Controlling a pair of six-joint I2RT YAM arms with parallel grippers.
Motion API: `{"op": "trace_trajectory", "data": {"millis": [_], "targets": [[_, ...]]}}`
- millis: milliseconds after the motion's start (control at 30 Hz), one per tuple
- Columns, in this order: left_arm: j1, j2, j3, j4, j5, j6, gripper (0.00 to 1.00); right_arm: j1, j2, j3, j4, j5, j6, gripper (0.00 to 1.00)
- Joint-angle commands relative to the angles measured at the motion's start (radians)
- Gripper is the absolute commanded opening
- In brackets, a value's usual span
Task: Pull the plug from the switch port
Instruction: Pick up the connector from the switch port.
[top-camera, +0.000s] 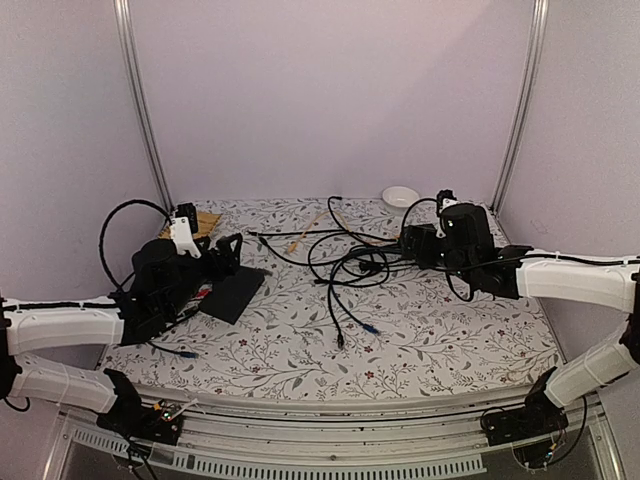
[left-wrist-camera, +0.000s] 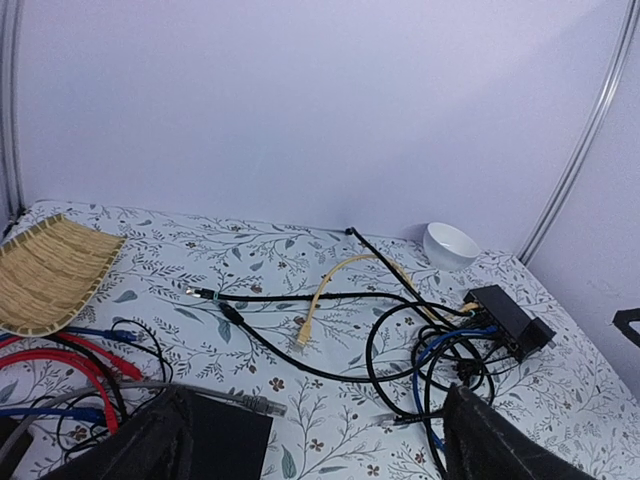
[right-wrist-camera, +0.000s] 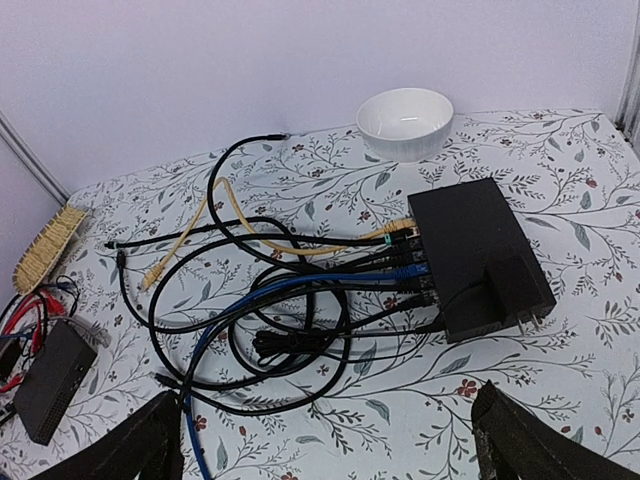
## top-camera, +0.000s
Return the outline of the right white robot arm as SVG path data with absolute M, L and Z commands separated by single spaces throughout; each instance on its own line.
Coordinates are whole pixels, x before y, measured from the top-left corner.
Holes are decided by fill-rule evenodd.
M 496 243 L 487 210 L 440 200 L 432 223 L 402 222 L 399 244 L 418 267 L 461 280 L 471 295 L 536 300 L 563 353 L 534 381 L 520 407 L 489 411 L 480 425 L 490 445 L 567 427 L 575 401 L 639 366 L 639 258 L 546 251 Z

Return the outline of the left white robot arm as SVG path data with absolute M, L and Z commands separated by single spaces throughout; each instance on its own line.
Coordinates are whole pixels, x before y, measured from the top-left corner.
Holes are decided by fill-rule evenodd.
M 80 345 L 145 344 L 186 319 L 184 309 L 206 283 L 240 268 L 241 234 L 180 252 L 170 239 L 147 242 L 132 257 L 129 290 L 84 301 L 1 302 L 1 397 L 28 397 L 90 410 L 99 427 L 126 440 L 177 443 L 183 420 L 150 407 L 129 378 L 114 369 L 86 370 L 37 356 Z

